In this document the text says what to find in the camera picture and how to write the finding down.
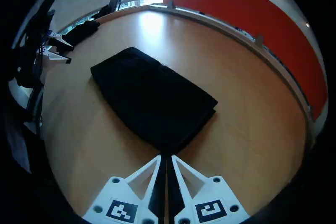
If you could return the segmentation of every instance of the office chair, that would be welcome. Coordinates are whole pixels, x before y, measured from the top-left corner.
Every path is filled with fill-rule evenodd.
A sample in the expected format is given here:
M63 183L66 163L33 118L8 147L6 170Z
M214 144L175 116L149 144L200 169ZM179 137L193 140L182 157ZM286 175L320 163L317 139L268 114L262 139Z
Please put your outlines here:
M100 9L100 11L93 15L92 18L97 19L107 14L115 12L119 0L110 0L110 3Z

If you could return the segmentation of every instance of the red partition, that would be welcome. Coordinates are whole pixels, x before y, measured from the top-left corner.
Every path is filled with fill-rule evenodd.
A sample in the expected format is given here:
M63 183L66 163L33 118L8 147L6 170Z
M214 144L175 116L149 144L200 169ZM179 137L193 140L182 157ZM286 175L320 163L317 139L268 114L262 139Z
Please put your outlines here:
M315 52L298 26L268 0L173 0L174 5L201 11L237 26L266 45L298 81L316 119L326 102L327 88Z

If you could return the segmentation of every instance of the black cloth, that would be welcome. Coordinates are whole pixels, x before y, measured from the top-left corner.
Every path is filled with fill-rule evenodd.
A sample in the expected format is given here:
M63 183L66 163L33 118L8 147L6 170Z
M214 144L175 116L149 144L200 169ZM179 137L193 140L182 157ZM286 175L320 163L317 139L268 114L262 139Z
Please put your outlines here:
M83 24L77 25L67 34L63 35L62 39L75 47L84 39L95 33L98 30L99 25L100 23L96 21L86 21Z
M214 98L134 47L91 73L125 125L162 153L179 152L215 112Z

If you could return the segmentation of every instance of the round table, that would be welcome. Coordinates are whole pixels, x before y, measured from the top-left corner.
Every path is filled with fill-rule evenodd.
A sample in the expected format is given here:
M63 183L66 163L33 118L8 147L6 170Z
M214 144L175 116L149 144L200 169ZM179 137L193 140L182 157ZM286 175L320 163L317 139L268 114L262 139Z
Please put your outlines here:
M215 115L177 156L207 177L221 175L249 215L270 202L298 170L305 144L305 117L288 87L231 38L141 11L102 24L68 55L71 64L47 73L42 138L76 213L87 211L109 177L127 177L158 154L115 115L90 73L130 46L218 101Z

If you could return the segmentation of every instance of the metal bracket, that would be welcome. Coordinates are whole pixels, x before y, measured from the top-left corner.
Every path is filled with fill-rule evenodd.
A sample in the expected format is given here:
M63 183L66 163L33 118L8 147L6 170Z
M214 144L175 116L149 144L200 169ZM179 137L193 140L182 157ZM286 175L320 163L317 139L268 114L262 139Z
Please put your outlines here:
M174 5L173 0L170 0L170 1L167 3L167 8L175 8L175 5Z
M258 34L257 37L255 38L255 44L260 48L262 48L263 43L264 43L264 37L261 34Z
M172 183L171 186L168 184L169 212L175 215L174 224L208 224L213 222L235 224L249 218L249 215L221 176L208 178L175 155L167 163L168 176L170 175L169 169L173 169L176 176L169 177L168 183L172 182L172 179L176 179L178 183L178 187L172 187ZM197 192L194 197L190 195L184 178ZM182 210L174 208L175 204L179 204L179 201L182 201L180 203L184 205Z
M162 159L156 156L125 179L111 177L83 218L92 224L163 224L165 161ZM150 176L144 198L140 199L131 187L140 185Z
M67 64L69 64L71 62L71 58L66 57L66 56L61 56L59 54L56 53L52 53L50 51L48 51L48 49L43 46L42 47L42 55L45 57L48 57L49 60L65 60Z

